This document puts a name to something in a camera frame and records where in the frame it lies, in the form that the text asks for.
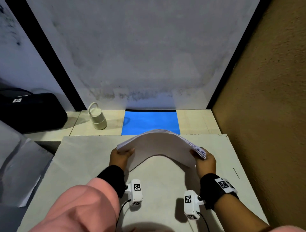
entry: pink sleeve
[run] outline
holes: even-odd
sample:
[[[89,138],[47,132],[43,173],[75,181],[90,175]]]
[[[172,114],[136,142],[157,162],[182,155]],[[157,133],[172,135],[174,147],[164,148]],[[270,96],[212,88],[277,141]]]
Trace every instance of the pink sleeve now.
[[[305,232],[305,230],[295,226],[281,226],[271,230],[271,232]]]
[[[93,178],[65,191],[30,232],[115,231],[118,216],[116,191],[105,180]]]

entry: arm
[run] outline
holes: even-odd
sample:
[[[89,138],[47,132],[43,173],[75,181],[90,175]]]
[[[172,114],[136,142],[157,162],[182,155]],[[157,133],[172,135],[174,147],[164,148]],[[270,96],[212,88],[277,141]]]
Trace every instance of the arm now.
[[[134,149],[118,154],[115,148],[110,164],[87,185],[65,191],[51,206],[46,217],[30,232],[115,231],[119,198],[125,189],[123,170]]]
[[[212,154],[206,151],[206,159],[203,160],[196,152],[191,150],[190,153],[196,160],[200,179],[209,173],[216,174],[216,159]],[[266,232],[272,229],[231,194],[220,197],[214,204],[214,210],[225,232]]]

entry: black bag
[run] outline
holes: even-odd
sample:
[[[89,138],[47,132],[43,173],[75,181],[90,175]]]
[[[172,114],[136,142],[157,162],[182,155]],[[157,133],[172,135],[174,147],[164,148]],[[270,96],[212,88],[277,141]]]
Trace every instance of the black bag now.
[[[28,95],[4,96],[2,91],[20,91]],[[0,120],[20,133],[62,128],[67,113],[52,93],[33,94],[19,88],[0,89]]]

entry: brown wall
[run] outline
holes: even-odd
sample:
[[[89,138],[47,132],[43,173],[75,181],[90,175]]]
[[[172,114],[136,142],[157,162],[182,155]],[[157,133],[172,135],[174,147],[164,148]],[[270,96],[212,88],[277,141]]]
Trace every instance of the brown wall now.
[[[273,226],[306,229],[306,0],[274,0],[213,113]]]

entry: black edge trim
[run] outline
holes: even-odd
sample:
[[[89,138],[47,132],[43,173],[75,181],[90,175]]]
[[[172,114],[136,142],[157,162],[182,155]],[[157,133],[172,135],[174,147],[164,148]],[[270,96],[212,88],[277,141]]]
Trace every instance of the black edge trim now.
[[[86,107],[26,0],[5,0],[76,111]]]
[[[265,13],[266,9],[268,8],[269,4],[270,4],[271,0],[260,0],[260,2],[258,3],[255,12],[253,14],[253,16],[250,19],[250,22],[247,26],[247,28],[245,29],[245,32],[243,33],[240,42],[237,45],[237,48],[234,51],[234,54],[232,56],[232,58],[230,59],[220,81],[219,84],[217,85],[206,109],[207,110],[211,110],[212,107],[214,106],[214,104],[216,103],[224,85],[226,84],[228,78],[230,77],[237,61],[239,60],[245,46],[247,45],[247,43],[249,42],[254,30],[256,29],[259,21],[261,20],[263,14]]]
[[[176,112],[176,110],[129,110],[129,109],[126,109],[125,111],[130,111],[130,112]]]

